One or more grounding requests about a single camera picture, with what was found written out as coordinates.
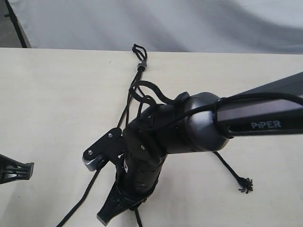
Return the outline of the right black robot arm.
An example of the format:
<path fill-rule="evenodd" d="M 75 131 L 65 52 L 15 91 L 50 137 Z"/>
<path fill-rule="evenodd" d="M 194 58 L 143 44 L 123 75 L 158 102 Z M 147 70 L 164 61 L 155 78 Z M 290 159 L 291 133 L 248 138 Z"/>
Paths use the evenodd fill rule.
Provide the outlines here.
<path fill-rule="evenodd" d="M 166 98 L 148 81 L 131 85 L 130 96 L 148 108 L 138 109 L 126 127 L 101 138 L 100 163 L 116 166 L 116 179 L 98 220 L 107 225 L 137 208 L 153 193 L 168 154 L 217 153 L 237 136 L 301 134 L 302 73 L 231 97 L 209 92 Z"/>

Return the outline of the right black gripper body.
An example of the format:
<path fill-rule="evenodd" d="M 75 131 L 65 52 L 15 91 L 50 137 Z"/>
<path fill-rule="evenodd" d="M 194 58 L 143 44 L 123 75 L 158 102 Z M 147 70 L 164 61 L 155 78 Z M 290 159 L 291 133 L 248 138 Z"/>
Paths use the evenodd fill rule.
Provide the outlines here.
<path fill-rule="evenodd" d="M 119 197 L 144 201 L 154 191 L 165 162 L 166 154 L 152 155 L 142 160 L 130 151 L 116 155 L 116 179 L 113 188 Z"/>

